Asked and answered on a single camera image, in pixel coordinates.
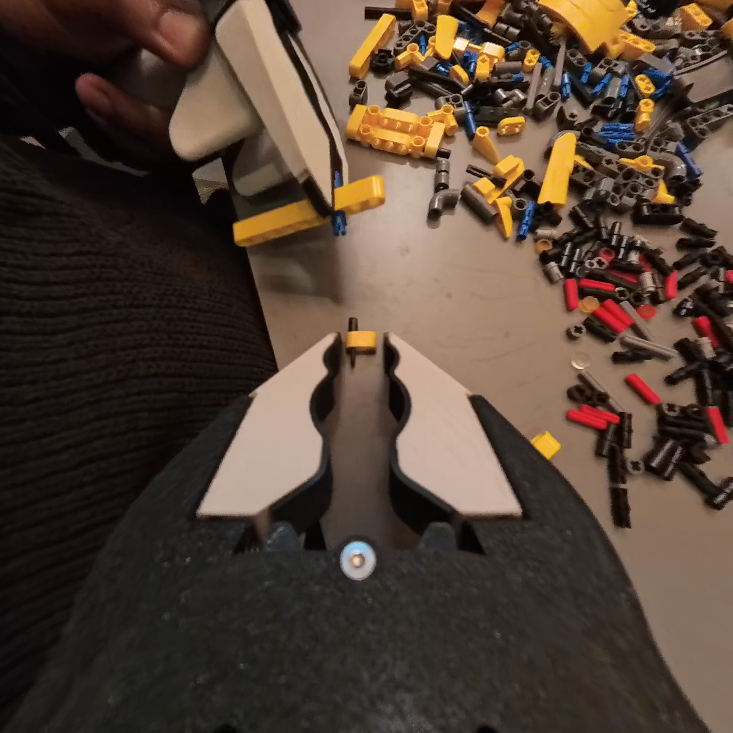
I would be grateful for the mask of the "large yellow toy block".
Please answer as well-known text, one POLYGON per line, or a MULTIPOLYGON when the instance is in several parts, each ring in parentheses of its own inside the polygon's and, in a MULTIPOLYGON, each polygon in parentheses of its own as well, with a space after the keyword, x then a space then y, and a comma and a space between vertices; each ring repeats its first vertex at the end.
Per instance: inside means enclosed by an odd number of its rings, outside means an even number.
POLYGON ((420 116, 398 108, 357 104, 345 128, 347 140, 399 156, 434 160, 459 124, 452 105, 420 116))

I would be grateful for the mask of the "yellow toy beam with holes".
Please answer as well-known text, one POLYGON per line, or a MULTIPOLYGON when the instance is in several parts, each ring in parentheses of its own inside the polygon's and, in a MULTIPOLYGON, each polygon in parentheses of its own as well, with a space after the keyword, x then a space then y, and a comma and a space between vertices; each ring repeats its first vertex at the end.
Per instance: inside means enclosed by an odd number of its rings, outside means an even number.
MULTIPOLYGON (((386 201, 385 180, 372 175, 343 186, 336 193, 336 207, 346 217, 375 209, 386 201)), ((316 211, 308 199, 276 207, 267 212, 244 218, 233 224, 234 243, 250 247, 281 237, 331 224, 331 216, 316 211)))

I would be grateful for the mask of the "person's left hand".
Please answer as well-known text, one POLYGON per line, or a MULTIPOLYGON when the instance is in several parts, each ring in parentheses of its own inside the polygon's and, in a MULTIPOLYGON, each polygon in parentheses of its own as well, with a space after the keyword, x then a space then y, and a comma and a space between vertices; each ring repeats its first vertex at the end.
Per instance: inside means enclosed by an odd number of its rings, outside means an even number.
POLYGON ((123 159, 148 167, 171 157, 171 113, 121 89, 111 66, 144 50, 178 68, 196 67, 210 42, 198 2, 3 1, 1 18, 11 39, 72 71, 78 103, 123 159))

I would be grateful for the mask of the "small yellow connector black axle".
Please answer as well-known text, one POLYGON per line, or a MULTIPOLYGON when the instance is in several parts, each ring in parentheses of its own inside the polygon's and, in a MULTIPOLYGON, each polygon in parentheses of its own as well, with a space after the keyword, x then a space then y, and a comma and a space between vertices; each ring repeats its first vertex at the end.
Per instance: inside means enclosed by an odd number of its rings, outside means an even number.
POLYGON ((374 331, 363 331, 359 327, 358 318, 350 316, 347 321, 347 332, 344 340, 344 351, 351 369, 355 369, 359 355, 374 355, 378 349, 378 337, 374 331))

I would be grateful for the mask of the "pile of toy building parts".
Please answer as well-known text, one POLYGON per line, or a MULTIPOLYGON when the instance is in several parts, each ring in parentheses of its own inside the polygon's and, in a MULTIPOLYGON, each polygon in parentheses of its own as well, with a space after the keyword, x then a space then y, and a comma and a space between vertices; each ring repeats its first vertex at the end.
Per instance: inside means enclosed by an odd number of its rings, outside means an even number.
POLYGON ((461 205, 532 240, 577 317, 566 338, 612 346, 613 365, 681 361, 664 384, 690 383, 688 405, 622 378, 656 413, 640 460, 632 413, 573 364, 566 419, 597 435, 613 525, 631 528, 628 481, 643 472, 731 506, 731 478, 703 469, 731 443, 731 244, 691 215, 698 149, 731 125, 731 2, 378 2, 363 16, 350 115, 452 105, 459 124, 418 159, 434 165, 426 220, 461 205))

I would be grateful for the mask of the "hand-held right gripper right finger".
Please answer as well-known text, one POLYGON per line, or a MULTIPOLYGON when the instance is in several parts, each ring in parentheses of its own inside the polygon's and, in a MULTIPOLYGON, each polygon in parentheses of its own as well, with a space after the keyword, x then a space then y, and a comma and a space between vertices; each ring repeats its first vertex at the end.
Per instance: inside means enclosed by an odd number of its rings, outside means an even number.
POLYGON ((519 518, 520 502, 473 407, 472 392, 398 335, 383 337, 397 484, 450 518, 519 518))

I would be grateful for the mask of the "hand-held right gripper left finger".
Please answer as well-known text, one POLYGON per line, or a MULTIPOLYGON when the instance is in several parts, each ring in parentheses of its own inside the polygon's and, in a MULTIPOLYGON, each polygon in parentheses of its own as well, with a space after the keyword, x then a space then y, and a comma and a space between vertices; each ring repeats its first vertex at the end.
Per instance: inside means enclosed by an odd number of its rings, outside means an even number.
POLYGON ((333 493, 325 420, 341 349, 331 332, 249 395, 197 518, 321 520, 333 493))

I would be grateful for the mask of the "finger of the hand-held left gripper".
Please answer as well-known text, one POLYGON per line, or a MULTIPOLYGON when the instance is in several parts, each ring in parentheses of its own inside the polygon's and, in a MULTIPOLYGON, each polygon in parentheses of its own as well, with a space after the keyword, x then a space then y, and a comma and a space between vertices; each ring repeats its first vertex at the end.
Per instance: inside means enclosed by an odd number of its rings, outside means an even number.
POLYGON ((337 172, 340 175, 339 181, 342 186, 350 182, 347 156, 344 150, 342 134, 334 115, 334 109, 321 80, 316 74, 312 61, 298 36, 288 36, 288 53, 298 70, 308 100, 328 141, 331 184, 329 188, 322 186, 322 190, 323 192, 329 191, 329 193, 333 193, 336 188, 337 172))
POLYGON ((267 2, 233 2, 219 19, 219 48, 288 172, 314 207, 333 207, 329 147, 267 2))

